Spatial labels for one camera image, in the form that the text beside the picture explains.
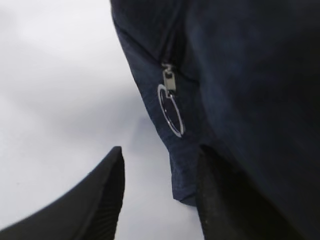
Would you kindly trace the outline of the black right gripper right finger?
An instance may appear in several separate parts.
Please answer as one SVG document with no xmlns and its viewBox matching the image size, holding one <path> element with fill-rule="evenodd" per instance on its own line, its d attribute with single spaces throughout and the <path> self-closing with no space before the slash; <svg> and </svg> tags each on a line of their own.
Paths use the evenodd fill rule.
<svg viewBox="0 0 320 240">
<path fill-rule="evenodd" d="M 243 171 L 202 145 L 197 161 L 196 207 L 206 240 L 301 240 Z"/>
</svg>

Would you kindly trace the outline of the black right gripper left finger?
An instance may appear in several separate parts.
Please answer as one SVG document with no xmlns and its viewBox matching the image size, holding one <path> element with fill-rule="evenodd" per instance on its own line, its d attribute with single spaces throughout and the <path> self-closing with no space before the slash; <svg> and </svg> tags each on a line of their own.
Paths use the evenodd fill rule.
<svg viewBox="0 0 320 240">
<path fill-rule="evenodd" d="M 125 191 L 115 146 L 81 182 L 50 205 L 0 231 L 2 240 L 113 240 Z"/>
</svg>

